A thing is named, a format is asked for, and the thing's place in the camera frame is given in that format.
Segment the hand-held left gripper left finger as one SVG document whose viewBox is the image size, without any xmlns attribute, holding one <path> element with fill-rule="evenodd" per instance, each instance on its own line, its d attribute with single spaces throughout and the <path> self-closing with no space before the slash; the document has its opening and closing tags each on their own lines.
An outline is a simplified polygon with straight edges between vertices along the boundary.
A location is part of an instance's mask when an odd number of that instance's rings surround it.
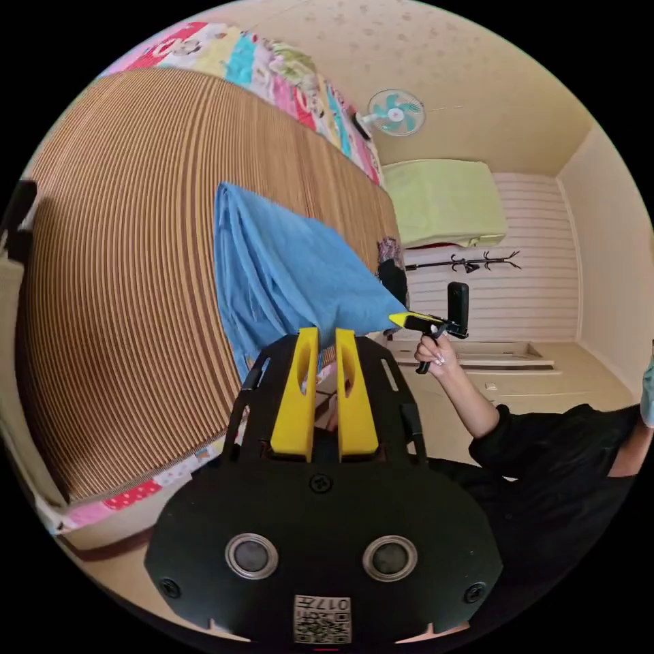
<svg viewBox="0 0 654 654">
<path fill-rule="evenodd" d="M 315 426 L 318 329 L 299 330 L 270 447 L 276 456 L 311 460 Z"/>
</svg>

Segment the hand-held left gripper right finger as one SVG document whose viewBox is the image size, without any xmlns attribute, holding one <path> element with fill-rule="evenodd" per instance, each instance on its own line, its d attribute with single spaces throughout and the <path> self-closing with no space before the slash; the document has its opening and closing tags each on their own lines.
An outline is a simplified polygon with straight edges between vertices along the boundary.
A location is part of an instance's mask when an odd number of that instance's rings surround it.
<svg viewBox="0 0 654 654">
<path fill-rule="evenodd" d="M 379 441 L 354 331 L 336 329 L 340 457 L 372 456 Z"/>
</svg>

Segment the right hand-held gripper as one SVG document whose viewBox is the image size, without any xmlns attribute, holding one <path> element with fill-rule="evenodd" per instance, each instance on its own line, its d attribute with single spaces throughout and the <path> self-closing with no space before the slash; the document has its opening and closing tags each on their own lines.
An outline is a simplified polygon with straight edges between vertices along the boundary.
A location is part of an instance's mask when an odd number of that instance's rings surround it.
<svg viewBox="0 0 654 654">
<path fill-rule="evenodd" d="M 420 333 L 420 338 L 427 335 L 437 339 L 442 334 L 445 334 L 447 338 L 452 336 L 455 339 L 466 339 L 468 336 L 467 329 L 462 328 L 456 322 L 412 311 L 393 313 L 388 316 L 388 319 L 399 328 Z"/>
</svg>

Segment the person's right hand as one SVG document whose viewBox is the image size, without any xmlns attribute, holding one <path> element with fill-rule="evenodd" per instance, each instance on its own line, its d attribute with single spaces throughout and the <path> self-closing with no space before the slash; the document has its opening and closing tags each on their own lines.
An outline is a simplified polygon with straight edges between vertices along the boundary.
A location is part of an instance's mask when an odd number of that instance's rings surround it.
<svg viewBox="0 0 654 654">
<path fill-rule="evenodd" d="M 437 339 L 421 336 L 414 357 L 418 362 L 417 373 L 429 373 L 438 379 L 451 376 L 460 369 L 454 348 L 445 334 Z"/>
</svg>

